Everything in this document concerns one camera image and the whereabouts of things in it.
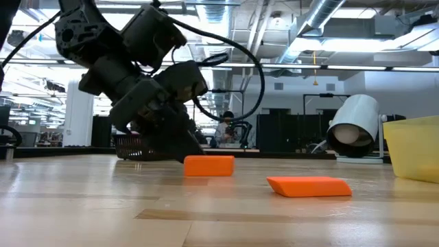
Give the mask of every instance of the orange block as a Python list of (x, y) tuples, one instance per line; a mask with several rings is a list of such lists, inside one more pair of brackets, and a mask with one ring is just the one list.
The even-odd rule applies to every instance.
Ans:
[(351, 196), (349, 185), (330, 177), (267, 177), (274, 192), (286, 197)]
[(232, 176), (234, 156), (193, 155), (185, 158), (185, 176)]

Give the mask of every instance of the pillar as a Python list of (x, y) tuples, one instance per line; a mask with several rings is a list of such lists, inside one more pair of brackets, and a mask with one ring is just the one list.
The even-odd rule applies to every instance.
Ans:
[(78, 89), (79, 80), (71, 80), (67, 87), (66, 117), (62, 144), (90, 146), (93, 125), (94, 95)]

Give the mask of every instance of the wooden tabletop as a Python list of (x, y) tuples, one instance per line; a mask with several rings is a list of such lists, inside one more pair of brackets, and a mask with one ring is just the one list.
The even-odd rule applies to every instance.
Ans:
[[(352, 197), (284, 198), (267, 176), (333, 176)], [(439, 246), (439, 185), (390, 165), (238, 159), (232, 177), (112, 155), (0, 163), (0, 246)]]

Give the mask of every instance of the person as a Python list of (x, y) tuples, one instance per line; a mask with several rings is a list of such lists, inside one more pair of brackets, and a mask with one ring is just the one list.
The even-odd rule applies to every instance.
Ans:
[(218, 147), (225, 143), (236, 143), (239, 140), (237, 133), (227, 130), (227, 127), (232, 124), (230, 120), (235, 117), (234, 114), (230, 111), (226, 111), (222, 117), (224, 118), (224, 122), (218, 124), (215, 131), (215, 141)]

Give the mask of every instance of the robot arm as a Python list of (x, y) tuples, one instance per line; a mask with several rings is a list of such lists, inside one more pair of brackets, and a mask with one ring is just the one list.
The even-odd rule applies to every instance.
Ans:
[(110, 119), (116, 129), (129, 133), (126, 126), (131, 122), (148, 146), (173, 154), (180, 162), (187, 155), (203, 154), (188, 131), (189, 116), (183, 106), (207, 92), (197, 63), (178, 63), (155, 76), (143, 73), (137, 65), (157, 71), (173, 47), (186, 43), (160, 3), (144, 5), (119, 32), (93, 0), (59, 2), (57, 49), (66, 59), (88, 68), (80, 81), (81, 91), (104, 93), (111, 99)]

